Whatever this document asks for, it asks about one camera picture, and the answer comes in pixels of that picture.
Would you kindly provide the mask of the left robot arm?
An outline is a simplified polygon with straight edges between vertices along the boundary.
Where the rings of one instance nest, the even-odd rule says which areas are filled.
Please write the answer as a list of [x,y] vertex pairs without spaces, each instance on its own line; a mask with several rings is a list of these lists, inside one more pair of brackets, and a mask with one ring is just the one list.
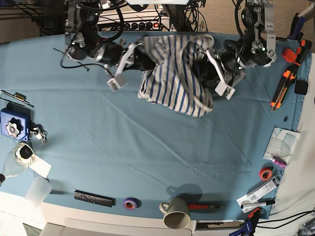
[[274,7],[267,0],[239,0],[234,20],[238,40],[226,39],[220,49],[202,46],[193,64],[203,89],[229,100],[235,87],[255,66],[269,67],[277,59]]

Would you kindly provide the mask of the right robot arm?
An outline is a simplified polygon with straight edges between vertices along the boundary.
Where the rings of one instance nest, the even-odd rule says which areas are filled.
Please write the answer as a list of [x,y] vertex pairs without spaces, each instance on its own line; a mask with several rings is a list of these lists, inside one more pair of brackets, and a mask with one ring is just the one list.
[[[107,84],[113,92],[127,84],[122,76],[124,71],[154,69],[155,63],[142,49],[142,43],[131,43],[126,47],[122,41],[115,42],[125,28],[121,7],[116,1],[111,1],[108,10],[116,10],[119,16],[118,32],[109,38],[98,34],[97,23],[105,11],[99,0],[68,0],[66,3],[68,11],[63,56],[77,62],[77,67],[102,67],[109,76]],[[82,64],[86,58],[93,62]]]

